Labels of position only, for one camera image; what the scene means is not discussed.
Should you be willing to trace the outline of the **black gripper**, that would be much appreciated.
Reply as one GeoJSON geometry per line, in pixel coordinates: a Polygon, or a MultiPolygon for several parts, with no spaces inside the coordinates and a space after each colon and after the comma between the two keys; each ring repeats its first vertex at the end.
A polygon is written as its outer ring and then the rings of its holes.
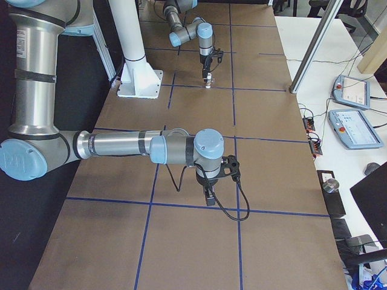
{"type": "Polygon", "coordinates": [[[217,178],[205,178],[199,174],[196,174],[196,179],[199,184],[203,186],[203,192],[207,206],[215,205],[215,197],[213,195],[213,186],[218,182],[217,178]]]}
{"type": "Polygon", "coordinates": [[[211,72],[212,56],[210,54],[206,56],[200,54],[200,63],[203,64],[202,77],[204,80],[207,80],[208,73],[211,72]]]}

